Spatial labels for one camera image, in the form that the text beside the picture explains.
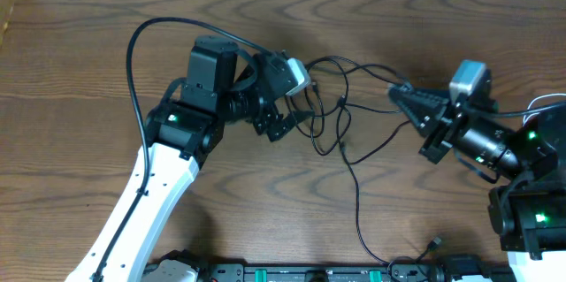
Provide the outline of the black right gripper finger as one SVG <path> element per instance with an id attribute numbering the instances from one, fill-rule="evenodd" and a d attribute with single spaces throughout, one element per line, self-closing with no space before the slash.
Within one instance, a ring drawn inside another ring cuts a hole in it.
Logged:
<path id="1" fill-rule="evenodd" d="M 391 86 L 387 95 L 404 114 L 411 117 L 443 116 L 449 109 L 447 90 Z"/>
<path id="2" fill-rule="evenodd" d="M 390 100 L 407 116 L 421 136 L 429 136 L 438 125 L 438 103 L 423 96 L 390 94 Z"/>

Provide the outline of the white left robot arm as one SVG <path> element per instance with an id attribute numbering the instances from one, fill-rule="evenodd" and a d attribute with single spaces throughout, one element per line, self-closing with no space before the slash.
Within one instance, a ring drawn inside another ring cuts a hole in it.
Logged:
<path id="1" fill-rule="evenodd" d="M 244 120 L 278 141 L 308 117 L 280 114 L 276 100 L 310 84 L 304 64 L 282 52 L 251 56 L 236 42 L 195 40 L 187 75 L 174 80 L 142 122 L 132 175 L 70 281 L 140 281 L 180 197 L 195 181 L 226 125 Z"/>

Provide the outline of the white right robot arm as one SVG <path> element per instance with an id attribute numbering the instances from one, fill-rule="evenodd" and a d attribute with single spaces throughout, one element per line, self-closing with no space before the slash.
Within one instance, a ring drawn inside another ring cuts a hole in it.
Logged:
<path id="1" fill-rule="evenodd" d="M 491 226 L 508 255 L 510 281 L 565 279 L 565 106 L 553 103 L 517 130 L 480 83 L 469 91 L 393 85 L 390 100 L 424 137 L 419 150 L 438 163 L 448 151 L 509 180 L 489 191 Z"/>

